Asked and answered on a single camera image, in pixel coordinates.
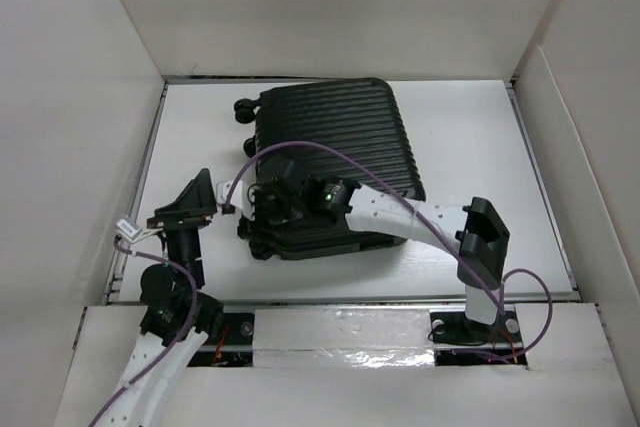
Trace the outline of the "black ribbed hard-shell suitcase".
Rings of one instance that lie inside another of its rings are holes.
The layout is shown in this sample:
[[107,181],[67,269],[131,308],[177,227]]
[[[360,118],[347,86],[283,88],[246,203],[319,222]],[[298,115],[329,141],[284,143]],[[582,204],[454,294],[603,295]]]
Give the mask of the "black ribbed hard-shell suitcase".
[[[275,87],[255,100],[236,101],[234,114],[237,122],[255,125],[254,135],[243,144],[247,156],[272,145],[279,147],[257,161],[255,174],[267,159],[294,159],[318,178],[335,176],[372,188],[385,182],[408,199],[426,198],[394,92],[381,79]],[[253,226],[253,219],[241,219],[238,235],[258,260],[273,256],[306,260],[392,248],[404,242],[342,226],[280,235],[261,235]]]

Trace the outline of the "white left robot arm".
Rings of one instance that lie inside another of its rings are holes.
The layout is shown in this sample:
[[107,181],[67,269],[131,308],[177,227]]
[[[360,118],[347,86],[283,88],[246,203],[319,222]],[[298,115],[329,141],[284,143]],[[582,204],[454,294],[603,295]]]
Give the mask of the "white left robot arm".
[[115,249],[151,263],[140,277],[146,311],[115,391],[91,425],[156,425],[192,357],[223,334],[223,304],[201,290],[205,276],[199,231],[216,212],[210,172],[203,168],[144,227],[128,218],[117,222]]

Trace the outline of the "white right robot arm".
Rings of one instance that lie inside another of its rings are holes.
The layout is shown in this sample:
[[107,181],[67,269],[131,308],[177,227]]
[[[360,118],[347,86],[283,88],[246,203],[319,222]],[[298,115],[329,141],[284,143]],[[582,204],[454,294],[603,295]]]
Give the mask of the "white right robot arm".
[[433,316],[434,338],[456,346],[487,343],[500,327],[502,276],[510,233],[493,205],[475,197],[446,209],[339,178],[297,172],[260,181],[248,191],[254,230],[261,235],[327,231],[342,226],[414,240],[451,254],[465,286],[465,310],[450,320]]

